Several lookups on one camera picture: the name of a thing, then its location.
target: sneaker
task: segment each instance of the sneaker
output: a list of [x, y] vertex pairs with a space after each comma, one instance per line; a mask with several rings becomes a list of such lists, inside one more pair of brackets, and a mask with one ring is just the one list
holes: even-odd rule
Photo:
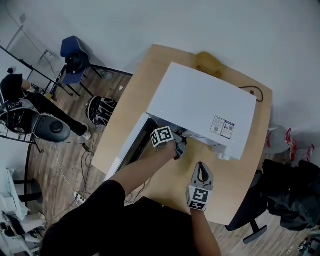
[[86, 123], [82, 123], [85, 127], [86, 127], [86, 131], [84, 133], [84, 135], [82, 135], [82, 137], [85, 138], [85, 140], [89, 140], [91, 138], [91, 132], [89, 131], [89, 126]]

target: desk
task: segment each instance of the desk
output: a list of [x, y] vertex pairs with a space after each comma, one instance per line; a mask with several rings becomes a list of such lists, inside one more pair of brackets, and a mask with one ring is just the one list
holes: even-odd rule
[[[153, 45], [147, 53], [124, 91], [96, 150], [93, 165], [102, 172], [108, 174], [142, 113], [146, 112], [171, 62], [191, 68], [196, 63], [194, 54], [160, 45]], [[154, 175], [143, 195], [173, 209], [190, 213], [186, 205], [186, 187], [196, 163], [202, 161], [214, 176], [213, 195], [205, 211], [206, 218], [228, 225], [246, 196], [263, 152], [271, 115], [272, 91], [226, 66], [221, 79], [237, 87], [258, 86], [264, 94], [263, 102], [256, 104], [241, 160], [219, 160], [208, 146], [189, 139], [186, 156], [165, 165]]]

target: black t-shirt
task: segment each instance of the black t-shirt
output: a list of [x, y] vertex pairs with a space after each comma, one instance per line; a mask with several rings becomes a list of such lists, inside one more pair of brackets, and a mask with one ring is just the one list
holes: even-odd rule
[[145, 198], [124, 207], [125, 191], [104, 182], [46, 232], [41, 256], [198, 255], [191, 216]]
[[18, 101], [28, 94], [21, 89], [22, 83], [22, 74], [9, 74], [1, 81], [0, 89], [4, 102]]

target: label sticker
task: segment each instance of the label sticker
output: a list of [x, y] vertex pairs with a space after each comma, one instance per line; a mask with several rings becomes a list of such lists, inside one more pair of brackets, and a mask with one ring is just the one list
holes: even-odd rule
[[215, 116], [210, 129], [210, 132], [218, 134], [227, 139], [231, 139], [232, 133], [234, 132], [235, 124], [229, 122], [221, 117]]
[[234, 132], [234, 128], [235, 128], [234, 123], [225, 121], [222, 128], [221, 136], [230, 140], [232, 133]]

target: black office chair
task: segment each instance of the black office chair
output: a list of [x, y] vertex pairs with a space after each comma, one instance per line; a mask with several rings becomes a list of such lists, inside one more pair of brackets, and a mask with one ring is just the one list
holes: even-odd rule
[[239, 210], [236, 212], [236, 215], [229, 226], [225, 226], [226, 230], [235, 231], [250, 223], [253, 229], [253, 234], [243, 239], [245, 244], [248, 244], [262, 236], [268, 228], [267, 225], [265, 225], [263, 228], [259, 229], [255, 221], [256, 218], [267, 210], [267, 200], [261, 197], [262, 178], [262, 171], [257, 170]]

